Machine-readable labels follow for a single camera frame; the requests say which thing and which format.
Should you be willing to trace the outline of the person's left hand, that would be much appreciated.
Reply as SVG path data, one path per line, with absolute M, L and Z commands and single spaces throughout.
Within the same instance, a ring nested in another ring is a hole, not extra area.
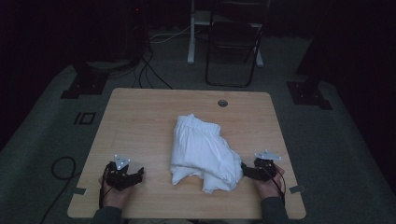
M 119 191 L 111 188 L 102 177 L 99 178 L 98 182 L 101 184 L 99 196 L 99 204 L 101 208 L 113 206 L 123 210 L 128 205 L 134 187 L 129 187 Z

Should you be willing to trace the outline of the person's right hand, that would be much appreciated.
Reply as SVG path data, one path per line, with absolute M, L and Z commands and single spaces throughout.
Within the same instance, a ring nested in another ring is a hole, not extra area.
M 281 187 L 284 170 L 277 165 L 276 169 L 277 174 L 272 180 L 268 180 L 266 182 L 254 180 L 254 184 L 262 199 L 283 196 Z

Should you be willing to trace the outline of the white shorts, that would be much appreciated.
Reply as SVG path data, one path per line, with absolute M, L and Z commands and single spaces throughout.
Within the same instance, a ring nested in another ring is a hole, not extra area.
M 204 193 L 236 188 L 243 176 L 242 159 L 220 131 L 218 124 L 193 114 L 177 118 L 170 164 L 173 185 L 187 176 L 198 176 L 203 180 Z

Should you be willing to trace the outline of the dark equipment cabinet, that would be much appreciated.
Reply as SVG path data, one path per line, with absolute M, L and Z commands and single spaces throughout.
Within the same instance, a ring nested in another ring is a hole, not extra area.
M 146 47 L 147 25 L 143 0 L 93 0 L 98 20 L 96 61 L 139 60 Z

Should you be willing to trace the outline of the black folding chair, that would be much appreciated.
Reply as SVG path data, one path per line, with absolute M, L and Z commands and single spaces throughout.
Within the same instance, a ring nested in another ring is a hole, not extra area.
M 205 81 L 212 86 L 247 87 L 254 75 L 256 60 L 268 22 L 271 0 L 218 0 L 209 11 L 205 62 Z M 252 55 L 252 65 L 245 83 L 221 83 L 209 77 L 210 55 L 213 49 L 245 50 Z

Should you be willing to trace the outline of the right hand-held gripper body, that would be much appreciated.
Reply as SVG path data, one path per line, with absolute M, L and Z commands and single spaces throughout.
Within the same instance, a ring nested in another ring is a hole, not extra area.
M 282 158 L 275 153 L 265 149 L 262 152 L 254 154 L 254 167 L 249 174 L 250 178 L 260 181 L 268 181 L 276 176 L 277 169 L 275 161 L 281 161 Z

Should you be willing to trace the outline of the black stand base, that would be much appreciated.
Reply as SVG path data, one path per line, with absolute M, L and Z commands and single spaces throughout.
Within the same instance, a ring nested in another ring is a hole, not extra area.
M 109 73 L 92 67 L 86 62 L 72 63 L 76 77 L 68 90 L 63 91 L 62 99 L 77 99 L 80 95 L 101 95 Z
M 287 87 L 296 105 L 316 105 L 321 110 L 332 110 L 330 101 L 326 100 L 319 90 L 308 93 L 304 90 L 304 83 L 296 81 L 288 81 Z

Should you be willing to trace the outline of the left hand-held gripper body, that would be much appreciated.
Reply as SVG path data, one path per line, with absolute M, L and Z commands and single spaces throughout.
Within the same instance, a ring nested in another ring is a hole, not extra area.
M 114 155 L 113 161 L 106 166 L 105 171 L 105 181 L 111 188 L 122 191 L 131 187 L 131 181 L 137 176 L 128 174 L 130 162 L 130 159 Z

